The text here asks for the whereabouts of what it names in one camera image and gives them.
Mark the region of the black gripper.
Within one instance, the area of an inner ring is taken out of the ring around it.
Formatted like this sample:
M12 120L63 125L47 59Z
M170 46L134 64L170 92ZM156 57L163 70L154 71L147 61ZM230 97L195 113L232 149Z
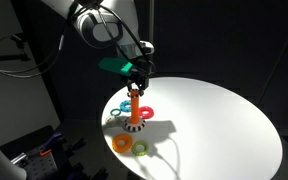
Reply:
M155 73L155 65L152 61L146 61L143 58L136 60L137 65L133 64L130 70L131 75L120 75L121 81L126 84L128 92L132 91L132 84L139 88L140 95L144 94L144 90L149 86L149 78Z

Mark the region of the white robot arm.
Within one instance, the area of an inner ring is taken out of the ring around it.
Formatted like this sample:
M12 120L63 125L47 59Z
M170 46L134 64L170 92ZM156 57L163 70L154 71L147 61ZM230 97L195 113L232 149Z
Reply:
M102 59L99 67L119 74L129 92L135 84L138 95L144 94L153 73L148 55L154 53L154 46L140 40L134 0L91 0L84 5L78 0L41 1L72 25L89 46L115 46L117 56Z

